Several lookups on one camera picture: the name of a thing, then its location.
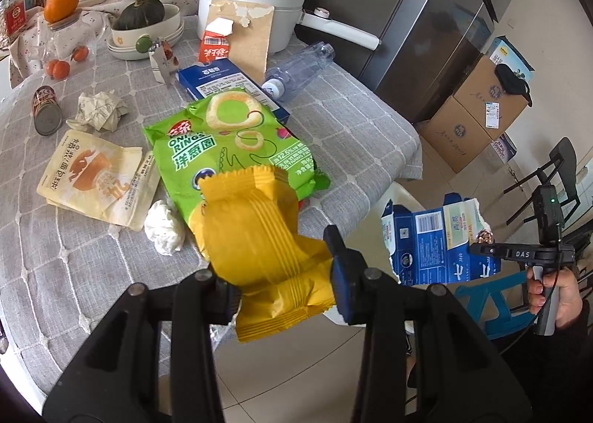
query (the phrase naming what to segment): beige food pouch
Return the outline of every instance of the beige food pouch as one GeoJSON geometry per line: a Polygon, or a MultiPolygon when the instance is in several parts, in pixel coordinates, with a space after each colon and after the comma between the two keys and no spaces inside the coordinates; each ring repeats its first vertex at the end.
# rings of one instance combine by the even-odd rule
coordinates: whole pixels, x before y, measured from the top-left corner
{"type": "Polygon", "coordinates": [[[50,204],[141,230],[159,175],[152,153],[120,147],[76,130],[66,132],[37,193],[50,204]]]}

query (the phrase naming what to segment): metal screw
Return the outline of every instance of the metal screw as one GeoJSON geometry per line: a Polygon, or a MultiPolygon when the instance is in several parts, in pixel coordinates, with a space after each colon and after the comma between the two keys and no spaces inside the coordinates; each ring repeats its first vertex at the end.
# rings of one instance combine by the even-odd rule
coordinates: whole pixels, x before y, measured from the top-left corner
{"type": "Polygon", "coordinates": [[[198,281],[207,281],[212,277],[212,271],[210,269],[200,269],[194,274],[194,277],[198,281]]]}
{"type": "Polygon", "coordinates": [[[383,274],[381,272],[381,269],[377,269],[377,268],[366,268],[365,269],[365,277],[369,281],[376,281],[377,279],[379,279],[381,277],[381,274],[383,274]]]}
{"type": "Polygon", "coordinates": [[[135,284],[132,284],[127,289],[127,293],[130,296],[140,296],[143,292],[144,292],[144,284],[142,284],[141,282],[137,282],[135,284]]]}
{"type": "Polygon", "coordinates": [[[435,296],[444,296],[447,294],[447,288],[443,284],[434,284],[431,286],[431,291],[435,296]]]}

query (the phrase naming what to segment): green chip bag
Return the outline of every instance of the green chip bag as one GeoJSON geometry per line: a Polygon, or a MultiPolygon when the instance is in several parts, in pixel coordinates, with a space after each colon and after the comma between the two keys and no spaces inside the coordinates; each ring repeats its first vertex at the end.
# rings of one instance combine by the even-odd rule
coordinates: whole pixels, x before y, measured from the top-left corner
{"type": "Polygon", "coordinates": [[[192,213],[203,200],[201,178],[252,165],[276,165],[288,172],[299,200],[329,185],[327,176],[315,168],[309,148],[240,88],[194,102],[144,128],[144,133],[165,187],[192,231],[192,213]]]}

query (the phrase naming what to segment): human hand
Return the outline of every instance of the human hand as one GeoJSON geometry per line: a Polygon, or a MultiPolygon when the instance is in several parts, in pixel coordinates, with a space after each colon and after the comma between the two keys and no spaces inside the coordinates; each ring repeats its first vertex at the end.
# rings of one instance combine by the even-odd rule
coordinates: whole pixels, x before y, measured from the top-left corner
{"type": "MultiPolygon", "coordinates": [[[[543,285],[536,281],[533,275],[533,269],[527,269],[527,292],[529,293],[529,311],[537,314],[544,305],[546,298],[542,296],[544,286],[551,288],[554,286],[556,273],[546,274],[543,285]]],[[[560,291],[560,303],[558,304],[558,313],[556,314],[556,327],[562,329],[571,325],[579,317],[583,309],[583,300],[580,298],[579,285],[570,269],[562,269],[558,274],[556,289],[560,291]]]]}

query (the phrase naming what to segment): gray checkered tablecloth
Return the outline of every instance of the gray checkered tablecloth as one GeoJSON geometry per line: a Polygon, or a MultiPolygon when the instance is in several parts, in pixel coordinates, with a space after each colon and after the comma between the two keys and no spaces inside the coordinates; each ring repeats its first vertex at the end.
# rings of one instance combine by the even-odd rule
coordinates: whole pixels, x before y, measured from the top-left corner
{"type": "MultiPolygon", "coordinates": [[[[185,18],[174,47],[182,67],[194,63],[197,17],[185,18]]],[[[270,60],[277,63],[303,44],[270,60]]],[[[113,58],[99,43],[95,66],[61,82],[41,70],[0,104],[0,319],[11,347],[33,381],[47,393],[105,312],[132,282],[150,288],[178,282],[200,261],[188,241],[172,257],[160,256],[143,232],[106,224],[48,205],[37,183],[67,130],[41,137],[30,116],[31,97],[52,85],[64,118],[72,117],[81,92],[115,90],[130,113],[114,133],[101,136],[122,146],[148,149],[142,127],[181,110],[191,98],[179,84],[156,82],[147,60],[113,58]]],[[[354,229],[398,177],[419,178],[422,149],[414,128],[366,87],[332,64],[286,105],[288,127],[311,149],[331,178],[330,189],[310,198],[299,217],[302,234],[321,238],[327,224],[342,234],[354,229]]],[[[156,197],[163,198],[162,187],[156,197]]],[[[161,338],[161,366],[168,366],[168,330],[161,338]]]]}

